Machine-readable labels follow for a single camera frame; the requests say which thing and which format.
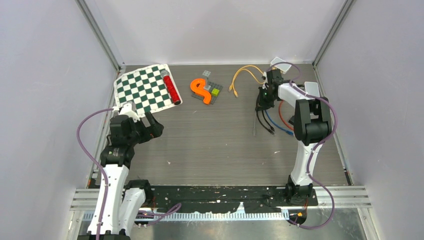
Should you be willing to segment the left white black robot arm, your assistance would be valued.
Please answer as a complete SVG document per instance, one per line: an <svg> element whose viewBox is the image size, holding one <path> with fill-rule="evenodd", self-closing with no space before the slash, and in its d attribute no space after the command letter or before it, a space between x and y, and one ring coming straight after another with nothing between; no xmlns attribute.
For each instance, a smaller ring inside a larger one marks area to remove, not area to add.
<svg viewBox="0 0 424 240"><path fill-rule="evenodd" d="M79 240L129 240L140 207L148 207L154 194L148 180L126 181L135 155L134 147L162 135L164 126L154 116L145 115L149 126L128 114L110 119L107 144L98 166L101 181L93 219Z"/></svg>

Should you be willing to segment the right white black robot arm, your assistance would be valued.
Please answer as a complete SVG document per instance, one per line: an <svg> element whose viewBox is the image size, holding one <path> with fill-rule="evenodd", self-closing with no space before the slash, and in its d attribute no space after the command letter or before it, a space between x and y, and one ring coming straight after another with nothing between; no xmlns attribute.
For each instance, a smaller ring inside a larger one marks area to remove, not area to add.
<svg viewBox="0 0 424 240"><path fill-rule="evenodd" d="M284 101L294 107L294 115L289 120L298 141L294 168L282 192L289 205L299 205L313 195L313 171L322 141L332 132L331 113L320 96L316 82L306 81L299 86L284 80L280 70L264 72L264 84L259 88L255 109L268 110L275 101Z"/></svg>

